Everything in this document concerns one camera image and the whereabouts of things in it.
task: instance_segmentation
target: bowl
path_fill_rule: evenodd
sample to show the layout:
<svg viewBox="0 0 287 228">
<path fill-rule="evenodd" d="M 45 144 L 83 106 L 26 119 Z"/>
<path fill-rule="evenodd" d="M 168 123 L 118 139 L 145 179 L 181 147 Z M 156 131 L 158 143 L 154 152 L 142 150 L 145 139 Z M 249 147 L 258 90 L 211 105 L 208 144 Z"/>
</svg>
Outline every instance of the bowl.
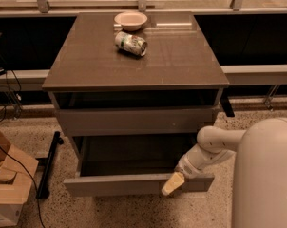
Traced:
<svg viewBox="0 0 287 228">
<path fill-rule="evenodd" d="M 119 13 L 114 21 L 120 24 L 126 31 L 135 31 L 141 28 L 141 26 L 147 21 L 145 14 L 137 11 L 126 11 Z"/>
</svg>

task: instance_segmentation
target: can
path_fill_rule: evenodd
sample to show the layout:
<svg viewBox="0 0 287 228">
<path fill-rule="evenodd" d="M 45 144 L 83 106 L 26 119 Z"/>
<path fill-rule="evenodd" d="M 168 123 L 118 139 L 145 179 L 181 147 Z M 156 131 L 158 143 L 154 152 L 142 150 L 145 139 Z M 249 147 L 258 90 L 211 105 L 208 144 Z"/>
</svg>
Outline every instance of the can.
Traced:
<svg viewBox="0 0 287 228">
<path fill-rule="evenodd" d="M 145 56 L 147 42 L 136 35 L 119 32 L 115 37 L 117 48 L 126 50 L 137 56 Z"/>
</svg>

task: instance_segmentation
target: speckled floor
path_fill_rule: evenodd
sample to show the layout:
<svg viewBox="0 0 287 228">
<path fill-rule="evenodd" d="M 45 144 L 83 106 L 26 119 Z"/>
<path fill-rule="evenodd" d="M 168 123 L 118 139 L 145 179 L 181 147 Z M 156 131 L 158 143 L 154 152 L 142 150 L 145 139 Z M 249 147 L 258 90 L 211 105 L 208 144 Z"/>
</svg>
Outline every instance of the speckled floor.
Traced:
<svg viewBox="0 0 287 228">
<path fill-rule="evenodd" d="M 215 125 L 223 129 L 246 129 L 263 119 L 287 117 L 287 98 L 275 99 L 273 112 L 260 102 L 261 99 L 233 100 L 236 117 L 227 118 L 221 112 Z M 47 153 L 54 131 L 61 130 L 49 105 L 25 107 L 18 120 L 13 120 L 9 112 L 8 117 L 0 123 L 0 130 L 34 157 Z M 173 198 L 157 195 L 74 198 L 63 181 L 75 175 L 77 160 L 67 138 L 63 139 L 65 143 L 58 147 L 49 180 L 50 196 L 40 201 L 46 227 L 230 227 L 234 158 L 204 170 L 215 174 L 206 193 Z M 41 172 L 35 177 L 40 180 Z M 41 227 L 33 188 L 17 227 Z"/>
</svg>

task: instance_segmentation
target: cardboard box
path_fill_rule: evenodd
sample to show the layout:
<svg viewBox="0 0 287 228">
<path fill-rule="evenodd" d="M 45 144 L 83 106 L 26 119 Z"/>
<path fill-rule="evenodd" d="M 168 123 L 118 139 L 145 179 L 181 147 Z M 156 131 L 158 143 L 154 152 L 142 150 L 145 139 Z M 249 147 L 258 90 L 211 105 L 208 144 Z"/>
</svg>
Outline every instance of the cardboard box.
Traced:
<svg viewBox="0 0 287 228">
<path fill-rule="evenodd" d="M 0 132 L 0 146 L 9 155 L 22 163 L 34 176 L 38 161 L 11 144 Z M 28 200 L 31 177 L 17 161 L 0 150 L 0 180 L 12 179 L 13 184 L 0 184 L 0 227 L 17 225 L 23 204 Z"/>
</svg>

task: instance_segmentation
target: closed drawer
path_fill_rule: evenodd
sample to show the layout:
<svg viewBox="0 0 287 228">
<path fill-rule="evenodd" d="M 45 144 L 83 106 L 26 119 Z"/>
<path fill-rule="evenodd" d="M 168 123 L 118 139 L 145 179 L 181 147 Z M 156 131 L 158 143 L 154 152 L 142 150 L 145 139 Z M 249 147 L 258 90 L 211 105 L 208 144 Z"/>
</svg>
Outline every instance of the closed drawer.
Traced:
<svg viewBox="0 0 287 228">
<path fill-rule="evenodd" d="M 195 138 L 195 134 L 76 137 L 82 157 L 75 179 L 64 184 L 73 196 L 160 194 Z M 207 191 L 213 178 L 200 176 L 180 191 Z"/>
<path fill-rule="evenodd" d="M 67 136 L 197 132 L 212 124 L 217 106 L 190 109 L 58 110 L 57 119 Z"/>
</svg>

